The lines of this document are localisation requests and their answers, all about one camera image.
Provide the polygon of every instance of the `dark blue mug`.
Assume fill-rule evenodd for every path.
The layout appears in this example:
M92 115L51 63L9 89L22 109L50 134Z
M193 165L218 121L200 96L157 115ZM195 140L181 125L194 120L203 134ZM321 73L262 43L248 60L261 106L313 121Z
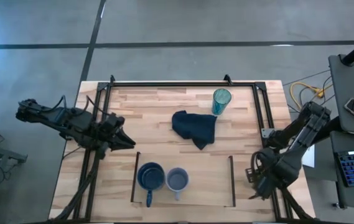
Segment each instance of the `dark blue mug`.
M147 190L146 207L149 208L152 203L152 191L159 190L164 185L164 170L159 164L148 162L139 168L137 179L139 185Z

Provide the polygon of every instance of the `gray floor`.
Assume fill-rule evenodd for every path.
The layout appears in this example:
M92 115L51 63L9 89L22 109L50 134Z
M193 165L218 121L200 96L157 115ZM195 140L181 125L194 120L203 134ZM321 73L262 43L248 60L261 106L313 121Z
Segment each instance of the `gray floor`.
M0 0L0 44L87 44L99 0ZM98 43L176 41L354 40L354 0L108 0ZM284 83L328 69L327 57L353 45L96 49L88 80L278 79ZM29 155L0 185L0 223L45 220L65 141L14 117L17 102L75 101L86 49L0 50L1 146ZM321 87L329 73L304 80ZM285 86L286 98L289 86ZM333 95L332 88L327 97ZM303 100L310 100L306 91ZM336 116L335 102L325 105ZM354 223L354 208L335 210L332 182L308 177L322 220Z

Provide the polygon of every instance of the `mug handle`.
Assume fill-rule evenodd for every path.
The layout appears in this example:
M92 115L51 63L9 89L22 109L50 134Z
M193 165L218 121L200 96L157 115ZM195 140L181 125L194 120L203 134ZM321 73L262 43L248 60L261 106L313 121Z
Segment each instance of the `mug handle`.
M176 193L175 193L175 199L176 199L176 200L179 200L179 199L180 199L180 196L181 196L181 192L176 192Z
M147 197L146 197L146 207L150 207L152 203L152 191L148 190L147 191Z

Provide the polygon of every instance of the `gray cup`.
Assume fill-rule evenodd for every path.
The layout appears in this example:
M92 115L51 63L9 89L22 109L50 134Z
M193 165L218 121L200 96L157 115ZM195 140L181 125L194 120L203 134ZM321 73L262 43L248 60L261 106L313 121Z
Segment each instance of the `gray cup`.
M173 168L167 174L165 183L169 189L175 192L175 199L179 200L181 191L183 191L189 183L189 176L183 168Z

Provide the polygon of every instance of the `navy blue cloth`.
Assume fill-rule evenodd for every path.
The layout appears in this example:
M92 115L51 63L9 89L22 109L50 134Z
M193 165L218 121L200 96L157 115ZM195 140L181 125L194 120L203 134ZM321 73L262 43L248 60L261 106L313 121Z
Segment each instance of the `navy blue cloth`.
M208 114L188 114L178 111L172 115L172 129L184 139L192 139L202 150L207 144L214 143L216 116Z

